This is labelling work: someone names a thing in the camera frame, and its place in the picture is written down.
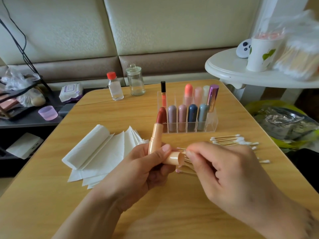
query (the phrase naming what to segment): white power adapter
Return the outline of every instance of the white power adapter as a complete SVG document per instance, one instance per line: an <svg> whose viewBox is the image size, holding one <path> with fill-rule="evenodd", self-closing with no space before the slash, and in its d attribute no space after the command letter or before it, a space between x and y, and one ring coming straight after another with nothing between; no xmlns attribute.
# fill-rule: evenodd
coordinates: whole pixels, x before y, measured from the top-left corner
<svg viewBox="0 0 319 239"><path fill-rule="evenodd" d="M6 151L18 158L26 159L42 142L42 138L27 132L16 140Z"/></svg>

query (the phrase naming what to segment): bottle with red cap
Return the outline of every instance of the bottle with red cap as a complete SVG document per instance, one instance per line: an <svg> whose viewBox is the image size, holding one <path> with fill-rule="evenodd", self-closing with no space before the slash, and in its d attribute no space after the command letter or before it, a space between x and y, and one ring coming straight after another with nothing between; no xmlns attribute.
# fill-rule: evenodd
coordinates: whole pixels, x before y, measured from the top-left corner
<svg viewBox="0 0 319 239"><path fill-rule="evenodd" d="M108 72L107 78L109 79L108 88L110 89L112 99L120 101L124 98L122 87L119 80L116 78L115 72Z"/></svg>

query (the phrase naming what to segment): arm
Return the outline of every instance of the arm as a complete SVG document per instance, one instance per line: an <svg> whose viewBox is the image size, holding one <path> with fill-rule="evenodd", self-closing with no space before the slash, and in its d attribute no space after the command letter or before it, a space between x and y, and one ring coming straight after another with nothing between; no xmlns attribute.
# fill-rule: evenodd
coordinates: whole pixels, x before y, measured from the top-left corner
<svg viewBox="0 0 319 239"><path fill-rule="evenodd" d="M318 221L277 188L249 146L201 142L186 155L209 200L267 239L319 239Z"/></svg>
<svg viewBox="0 0 319 239"><path fill-rule="evenodd" d="M61 225L53 239L111 238L121 214L150 189L165 184L175 166L161 164L169 144L147 155L148 144L136 146Z"/></svg>

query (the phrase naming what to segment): white round table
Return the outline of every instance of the white round table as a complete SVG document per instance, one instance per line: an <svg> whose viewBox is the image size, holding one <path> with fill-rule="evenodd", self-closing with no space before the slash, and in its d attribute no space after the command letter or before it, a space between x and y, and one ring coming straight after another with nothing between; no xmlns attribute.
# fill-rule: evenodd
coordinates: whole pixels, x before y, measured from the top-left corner
<svg viewBox="0 0 319 239"><path fill-rule="evenodd" d="M302 89L319 88L319 77L297 81L276 70L252 72L246 70L246 65L247 59L239 58L236 48L232 48L211 56L205 63L205 69L224 84L233 85L236 88L233 94L243 105L260 100L265 87L288 88L281 100L290 104L294 104Z"/></svg>
<svg viewBox="0 0 319 239"><path fill-rule="evenodd" d="M245 85L276 88L319 88L319 77L311 81L296 81L276 70L252 72L246 70L247 59L236 55L236 48L227 49L211 56L205 63L205 69L223 83L232 84L241 89Z"/></svg>

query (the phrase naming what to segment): hand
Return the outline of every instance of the hand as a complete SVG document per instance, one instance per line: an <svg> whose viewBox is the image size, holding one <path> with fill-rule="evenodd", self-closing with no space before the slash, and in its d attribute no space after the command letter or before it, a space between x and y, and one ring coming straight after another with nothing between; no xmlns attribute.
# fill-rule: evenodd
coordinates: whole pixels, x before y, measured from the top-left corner
<svg viewBox="0 0 319 239"><path fill-rule="evenodd" d="M141 144L113 169L93 190L115 197L120 212L126 211L150 189L164 185L175 166L161 164L172 148L165 144L147 155L149 144Z"/></svg>
<svg viewBox="0 0 319 239"><path fill-rule="evenodd" d="M267 238L302 238L307 212L286 197L246 145L188 146L203 189L214 204Z"/></svg>

